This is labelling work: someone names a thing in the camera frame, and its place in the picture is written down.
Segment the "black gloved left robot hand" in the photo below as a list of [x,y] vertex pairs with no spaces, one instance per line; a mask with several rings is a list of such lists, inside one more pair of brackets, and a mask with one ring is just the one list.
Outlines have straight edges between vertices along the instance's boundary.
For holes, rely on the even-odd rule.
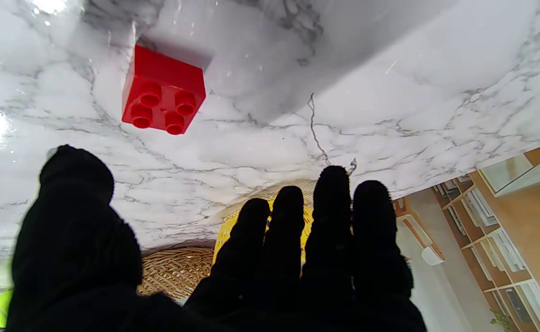
[[208,277],[184,305],[140,296],[138,242],[110,206],[114,178],[95,155],[61,145],[44,164],[11,263],[7,332],[425,332],[411,268],[396,243],[388,189],[350,193],[323,169],[301,259],[304,197],[285,186],[252,198]]

